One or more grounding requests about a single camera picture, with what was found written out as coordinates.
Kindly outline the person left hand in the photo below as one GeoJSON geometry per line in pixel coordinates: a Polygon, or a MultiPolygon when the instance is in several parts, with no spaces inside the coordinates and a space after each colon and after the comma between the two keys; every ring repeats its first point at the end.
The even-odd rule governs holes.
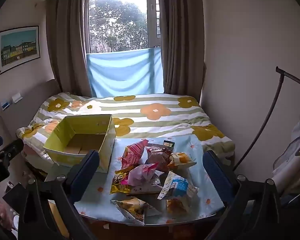
{"type": "Polygon", "coordinates": [[[12,220],[7,213],[7,206],[0,201],[0,227],[11,231],[12,226],[12,220]]]}

